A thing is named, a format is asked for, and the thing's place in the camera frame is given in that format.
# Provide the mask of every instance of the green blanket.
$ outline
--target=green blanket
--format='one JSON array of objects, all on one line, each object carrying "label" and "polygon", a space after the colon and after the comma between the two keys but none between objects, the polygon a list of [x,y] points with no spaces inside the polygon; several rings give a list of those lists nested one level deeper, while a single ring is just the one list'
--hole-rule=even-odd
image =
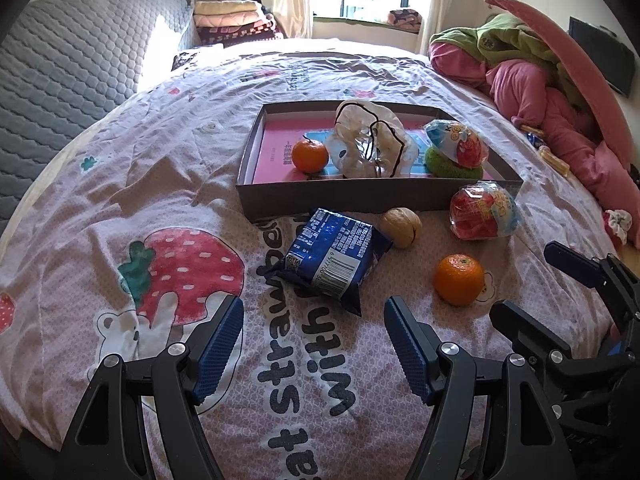
[{"label": "green blanket", "polygon": [[569,102],[582,112],[589,105],[571,81],[564,66],[546,43],[527,25],[512,14],[498,14],[478,28],[450,28],[434,34],[431,43],[450,43],[462,48],[478,61],[494,67],[509,59],[524,59],[545,68],[566,95]]}]

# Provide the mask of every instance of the stack of blankets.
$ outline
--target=stack of blankets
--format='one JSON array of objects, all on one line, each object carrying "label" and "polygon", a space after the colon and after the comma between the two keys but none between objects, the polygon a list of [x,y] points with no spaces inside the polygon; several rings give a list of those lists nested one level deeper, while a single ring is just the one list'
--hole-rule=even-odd
[{"label": "stack of blankets", "polygon": [[197,2],[193,19],[205,45],[221,43],[227,47],[283,38],[273,15],[252,0]]}]

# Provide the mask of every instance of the metal screw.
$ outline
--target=metal screw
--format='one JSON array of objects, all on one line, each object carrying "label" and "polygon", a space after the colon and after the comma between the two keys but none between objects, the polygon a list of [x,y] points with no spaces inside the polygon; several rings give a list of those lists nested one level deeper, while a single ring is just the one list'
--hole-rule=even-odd
[{"label": "metal screw", "polygon": [[104,364],[107,368],[113,368],[116,364],[118,364],[120,362],[120,358],[117,355],[107,355],[107,357],[104,358],[104,361],[102,361],[102,364]]},{"label": "metal screw", "polygon": [[559,365],[564,359],[564,357],[562,357],[562,352],[559,350],[553,350],[550,356],[551,356],[551,360],[555,362],[557,365]]},{"label": "metal screw", "polygon": [[174,343],[169,346],[169,354],[171,355],[180,355],[184,354],[184,351],[187,349],[185,345],[182,343]]},{"label": "metal screw", "polygon": [[440,349],[447,355],[455,355],[460,352],[460,347],[455,343],[442,343]]},{"label": "metal screw", "polygon": [[511,364],[514,366],[524,366],[527,362],[527,360],[520,354],[511,354],[509,356],[509,361],[511,361]]}]

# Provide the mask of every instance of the blue candy wrapper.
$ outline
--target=blue candy wrapper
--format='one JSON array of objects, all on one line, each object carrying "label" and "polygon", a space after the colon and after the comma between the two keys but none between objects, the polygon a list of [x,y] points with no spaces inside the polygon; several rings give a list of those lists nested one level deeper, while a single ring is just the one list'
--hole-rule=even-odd
[{"label": "blue candy wrapper", "polygon": [[360,284],[391,245],[370,224],[318,209],[268,275],[336,298],[361,316]]}]

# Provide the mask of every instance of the mattress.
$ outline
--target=mattress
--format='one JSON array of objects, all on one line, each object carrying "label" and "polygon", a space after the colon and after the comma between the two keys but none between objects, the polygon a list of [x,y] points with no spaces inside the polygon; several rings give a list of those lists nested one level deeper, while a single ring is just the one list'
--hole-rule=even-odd
[{"label": "mattress", "polygon": [[[574,356],[596,354],[609,315],[595,293],[544,262],[543,248],[558,240],[589,256],[613,252],[601,210],[487,98],[438,76],[425,57],[392,48],[283,40],[229,51],[178,69],[79,136],[12,219],[0,263],[12,322],[0,352],[15,357],[0,362],[0,414],[14,436],[27,428],[59,449],[105,355],[157,354],[210,319],[228,292],[244,301],[242,337],[200,415],[226,478],[291,478],[300,474],[296,463],[308,478],[404,478],[430,409],[411,394],[386,334],[382,307],[391,295],[476,356],[510,352],[488,319],[498,298],[546,324]],[[234,187],[264,102],[358,94],[442,108],[481,132],[524,181],[516,200],[523,223],[511,238],[463,242],[450,234],[446,212],[420,213],[423,236],[386,254],[365,280],[362,318],[264,279],[305,218],[252,225]],[[451,253],[483,264],[490,279],[482,302],[456,309],[434,293],[431,275]],[[151,286],[130,286],[129,270],[149,259]],[[327,341],[338,363],[329,373],[314,346]],[[469,448],[481,436],[481,404]],[[170,478],[153,403],[144,410],[156,473]],[[299,436],[293,449],[278,445],[283,431]]]},{"label": "mattress", "polygon": [[67,143],[194,45],[192,13],[190,0],[37,0],[23,10],[0,45],[0,232]]}]

